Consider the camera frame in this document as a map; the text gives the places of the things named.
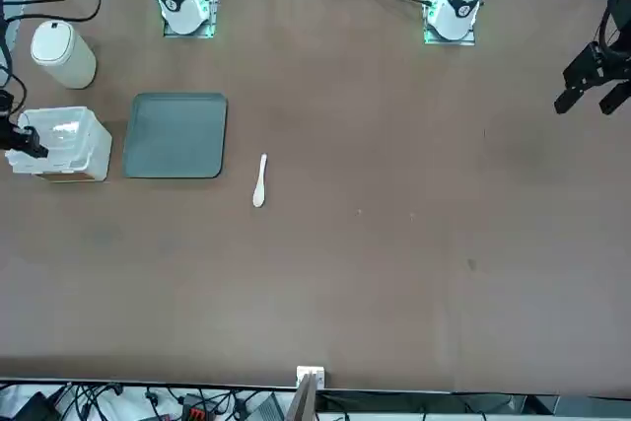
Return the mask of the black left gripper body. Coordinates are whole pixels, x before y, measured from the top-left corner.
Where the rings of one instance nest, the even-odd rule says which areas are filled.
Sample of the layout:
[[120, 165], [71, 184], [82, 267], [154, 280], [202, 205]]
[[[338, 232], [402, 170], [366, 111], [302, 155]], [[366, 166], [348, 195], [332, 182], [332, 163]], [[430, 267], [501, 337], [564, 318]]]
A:
[[605, 38], [608, 21], [612, 19], [619, 33], [618, 38], [628, 30], [630, 24], [630, 0], [607, 0], [597, 32], [597, 43], [603, 56], [610, 61], [622, 62], [630, 58], [629, 46], [610, 46]]

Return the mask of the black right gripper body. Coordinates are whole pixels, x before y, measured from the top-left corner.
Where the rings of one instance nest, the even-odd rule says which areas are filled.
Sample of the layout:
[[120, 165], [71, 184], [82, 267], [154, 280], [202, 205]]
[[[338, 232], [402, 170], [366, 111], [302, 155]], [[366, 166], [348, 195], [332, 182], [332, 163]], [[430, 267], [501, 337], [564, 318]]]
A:
[[10, 120], [14, 96], [7, 91], [1, 91], [1, 148], [19, 149], [23, 139], [17, 131], [18, 126]]

